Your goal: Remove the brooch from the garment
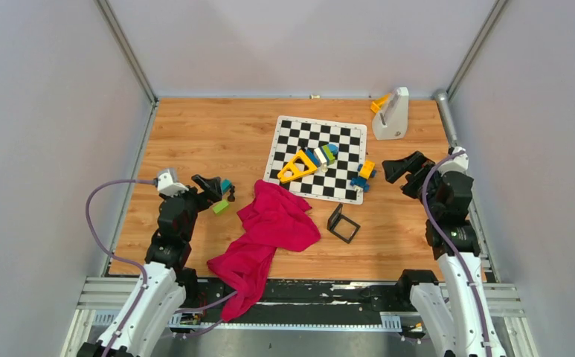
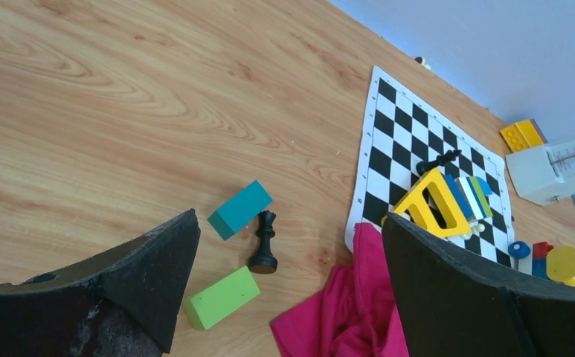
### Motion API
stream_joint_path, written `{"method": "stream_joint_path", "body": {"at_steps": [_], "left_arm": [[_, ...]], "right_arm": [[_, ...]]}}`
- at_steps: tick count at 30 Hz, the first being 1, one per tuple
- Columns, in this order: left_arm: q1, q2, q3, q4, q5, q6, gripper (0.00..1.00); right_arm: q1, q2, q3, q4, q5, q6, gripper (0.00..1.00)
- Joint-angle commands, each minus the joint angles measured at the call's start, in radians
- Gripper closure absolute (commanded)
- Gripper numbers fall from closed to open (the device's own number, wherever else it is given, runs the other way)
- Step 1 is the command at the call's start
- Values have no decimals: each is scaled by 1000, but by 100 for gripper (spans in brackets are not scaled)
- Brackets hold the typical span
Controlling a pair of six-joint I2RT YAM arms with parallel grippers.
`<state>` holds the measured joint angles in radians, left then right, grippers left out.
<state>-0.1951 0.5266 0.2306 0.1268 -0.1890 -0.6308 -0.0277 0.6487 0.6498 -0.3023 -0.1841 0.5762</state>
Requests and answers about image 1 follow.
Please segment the black frame box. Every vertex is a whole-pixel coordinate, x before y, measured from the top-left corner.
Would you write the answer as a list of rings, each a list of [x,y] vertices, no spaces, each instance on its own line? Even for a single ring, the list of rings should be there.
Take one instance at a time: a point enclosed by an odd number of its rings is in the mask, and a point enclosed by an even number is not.
[[[359,232],[361,225],[343,214],[340,203],[327,220],[327,230],[346,244],[350,244]]]

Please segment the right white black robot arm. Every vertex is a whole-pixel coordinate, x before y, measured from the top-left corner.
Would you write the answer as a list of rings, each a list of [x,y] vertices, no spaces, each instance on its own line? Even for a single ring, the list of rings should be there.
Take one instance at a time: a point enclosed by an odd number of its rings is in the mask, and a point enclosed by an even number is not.
[[[396,299],[420,314],[438,356],[505,356],[486,300],[477,234],[468,219],[474,183],[468,166],[461,147],[437,163],[421,152],[383,161],[386,181],[405,177],[402,193],[425,210],[425,238],[447,290],[442,292],[432,271],[406,269]]]

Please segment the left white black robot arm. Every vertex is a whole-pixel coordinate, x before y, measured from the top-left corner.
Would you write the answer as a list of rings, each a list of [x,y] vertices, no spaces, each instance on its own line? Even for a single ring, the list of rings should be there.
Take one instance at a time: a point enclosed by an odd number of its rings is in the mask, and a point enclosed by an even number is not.
[[[186,266],[199,212],[222,199],[219,177],[192,177],[182,184],[173,169],[162,170],[146,183],[162,201],[157,228],[144,264],[125,259],[140,270],[138,281],[108,329],[94,343],[85,342],[78,356],[150,356],[167,322],[182,307],[199,299],[196,271]]]

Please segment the magenta red garment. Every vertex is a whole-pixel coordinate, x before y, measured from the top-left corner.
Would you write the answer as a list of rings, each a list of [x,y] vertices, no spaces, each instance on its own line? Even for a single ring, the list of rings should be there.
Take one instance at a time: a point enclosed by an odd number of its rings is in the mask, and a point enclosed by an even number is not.
[[[321,238],[307,215],[311,205],[302,197],[267,181],[254,184],[254,199],[237,212],[244,233],[207,266],[236,294],[222,308],[220,318],[232,321],[261,299],[277,249],[302,252]]]

